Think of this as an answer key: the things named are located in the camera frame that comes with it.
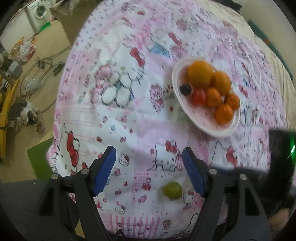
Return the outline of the green grape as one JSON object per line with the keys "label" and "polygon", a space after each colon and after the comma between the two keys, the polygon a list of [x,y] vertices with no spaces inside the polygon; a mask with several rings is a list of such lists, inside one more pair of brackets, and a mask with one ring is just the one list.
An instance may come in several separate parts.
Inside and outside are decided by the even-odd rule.
{"label": "green grape", "polygon": [[181,198],[183,189],[178,182],[169,182],[162,188],[163,194],[171,200]]}

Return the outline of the small tangerine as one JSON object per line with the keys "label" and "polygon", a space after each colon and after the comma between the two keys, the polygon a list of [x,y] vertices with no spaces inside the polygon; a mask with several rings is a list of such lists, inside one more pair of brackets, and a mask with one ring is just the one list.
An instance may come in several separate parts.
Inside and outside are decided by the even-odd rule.
{"label": "small tangerine", "polygon": [[218,124],[226,125],[232,121],[234,111],[229,104],[221,104],[215,111],[214,117]]}
{"label": "small tangerine", "polygon": [[224,103],[228,104],[233,111],[236,111],[240,108],[240,99],[234,93],[229,93],[224,98]]}
{"label": "small tangerine", "polygon": [[206,104],[208,105],[208,107],[211,107],[211,108],[218,107],[222,102],[219,91],[213,87],[209,87],[206,90],[206,99],[207,99]]}

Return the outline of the red cherry tomato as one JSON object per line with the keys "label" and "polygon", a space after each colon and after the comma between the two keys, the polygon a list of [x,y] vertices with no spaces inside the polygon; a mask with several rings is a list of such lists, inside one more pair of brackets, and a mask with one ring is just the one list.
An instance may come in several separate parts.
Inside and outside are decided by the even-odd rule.
{"label": "red cherry tomato", "polygon": [[191,104],[193,106],[203,106],[206,104],[206,93],[203,89],[195,89],[191,95]]}

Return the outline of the white pink strawberry plate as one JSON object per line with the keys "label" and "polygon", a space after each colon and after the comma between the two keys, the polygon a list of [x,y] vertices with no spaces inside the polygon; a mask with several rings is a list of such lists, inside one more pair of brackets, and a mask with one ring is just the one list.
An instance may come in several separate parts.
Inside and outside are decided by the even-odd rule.
{"label": "white pink strawberry plate", "polygon": [[215,109],[206,106],[194,107],[191,104],[189,96],[184,96],[180,92],[180,86],[185,80],[187,68],[194,61],[198,61],[198,58],[185,58],[173,66],[171,80],[174,94],[179,101],[182,110],[196,127],[215,138],[229,137],[238,127],[240,110],[234,111],[234,117],[228,124],[220,125],[214,118]]}

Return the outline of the green floor mat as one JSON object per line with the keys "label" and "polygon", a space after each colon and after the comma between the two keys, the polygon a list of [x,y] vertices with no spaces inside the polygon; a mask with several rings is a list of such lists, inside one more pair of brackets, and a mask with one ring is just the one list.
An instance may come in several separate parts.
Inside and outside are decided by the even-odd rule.
{"label": "green floor mat", "polygon": [[50,138],[27,150],[30,163],[37,179],[48,179],[53,174],[46,159],[46,154],[52,142],[53,138]]}

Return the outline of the pink Hello Kitty bedsheet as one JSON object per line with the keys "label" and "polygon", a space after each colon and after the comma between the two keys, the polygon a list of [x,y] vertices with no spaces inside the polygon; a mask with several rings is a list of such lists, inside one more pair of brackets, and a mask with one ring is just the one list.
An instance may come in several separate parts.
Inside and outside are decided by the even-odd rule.
{"label": "pink Hello Kitty bedsheet", "polygon": [[[231,78],[241,106],[230,137],[210,137],[181,108],[171,72],[190,57]],[[131,238],[176,238],[192,230],[202,207],[182,150],[220,169],[266,171],[268,130],[286,127],[267,57],[206,1],[103,1],[66,62],[47,160],[54,173],[74,175],[114,146],[114,168],[95,198],[106,228]],[[181,185],[181,198],[163,194],[169,182]]]}

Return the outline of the large orange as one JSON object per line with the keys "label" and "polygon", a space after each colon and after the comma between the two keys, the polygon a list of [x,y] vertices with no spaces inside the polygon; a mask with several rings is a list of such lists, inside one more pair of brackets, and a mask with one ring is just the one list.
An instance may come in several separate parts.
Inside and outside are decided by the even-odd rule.
{"label": "large orange", "polygon": [[197,88],[208,88],[213,76],[212,66],[202,60],[193,62],[187,69],[191,84]]}
{"label": "large orange", "polygon": [[210,87],[217,89],[221,96],[225,96],[230,93],[231,80],[227,73],[223,71],[216,71],[213,73]]}

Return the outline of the grey white cat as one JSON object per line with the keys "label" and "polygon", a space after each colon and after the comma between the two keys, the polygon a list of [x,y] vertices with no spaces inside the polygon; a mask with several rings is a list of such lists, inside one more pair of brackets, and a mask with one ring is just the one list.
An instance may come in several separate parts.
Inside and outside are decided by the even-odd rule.
{"label": "grey white cat", "polygon": [[34,107],[30,102],[22,100],[15,102],[8,111],[10,121],[19,121],[27,126],[33,126],[38,123],[38,113],[40,110]]}

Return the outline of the yellow wooden rack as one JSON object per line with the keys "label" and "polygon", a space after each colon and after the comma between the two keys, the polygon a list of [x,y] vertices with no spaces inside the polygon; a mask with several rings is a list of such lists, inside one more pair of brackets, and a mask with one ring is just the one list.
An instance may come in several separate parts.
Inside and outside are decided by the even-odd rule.
{"label": "yellow wooden rack", "polygon": [[[13,104],[13,98],[15,92],[20,83],[20,79],[14,81],[12,86],[8,87],[6,96],[3,102],[3,108],[1,109],[1,126],[5,126],[8,123],[8,111]],[[5,158],[6,155],[6,130],[0,131],[0,144],[1,144],[1,160]]]}

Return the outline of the teal headboard edge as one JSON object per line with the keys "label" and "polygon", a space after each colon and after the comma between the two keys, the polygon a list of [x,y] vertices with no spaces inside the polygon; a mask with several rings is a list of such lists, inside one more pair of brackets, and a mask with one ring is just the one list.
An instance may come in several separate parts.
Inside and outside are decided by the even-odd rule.
{"label": "teal headboard edge", "polygon": [[288,74],[290,75],[291,80],[293,80],[293,74],[288,68],[288,65],[286,64],[283,56],[280,54],[278,49],[274,46],[274,44],[270,41],[270,39],[267,37],[267,35],[253,22],[252,20],[247,21],[248,25],[254,32],[254,34],[259,37],[275,54],[276,56],[281,60],[283,63],[285,69],[287,70]]}

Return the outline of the red white plastic bag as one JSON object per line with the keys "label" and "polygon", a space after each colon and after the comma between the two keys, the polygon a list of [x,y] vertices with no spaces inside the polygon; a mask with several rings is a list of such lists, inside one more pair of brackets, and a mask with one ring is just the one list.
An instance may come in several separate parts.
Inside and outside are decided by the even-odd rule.
{"label": "red white plastic bag", "polygon": [[23,62],[29,61],[36,50],[37,48],[35,45],[33,45],[30,41],[26,42],[20,47],[20,59]]}

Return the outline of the white washing machine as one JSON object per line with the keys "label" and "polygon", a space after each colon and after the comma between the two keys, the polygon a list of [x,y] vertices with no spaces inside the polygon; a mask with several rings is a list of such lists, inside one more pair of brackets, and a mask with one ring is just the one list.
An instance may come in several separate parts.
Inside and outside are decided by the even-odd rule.
{"label": "white washing machine", "polygon": [[53,1],[35,0],[25,6],[24,10],[35,34],[40,32],[43,25],[50,22],[52,5]]}

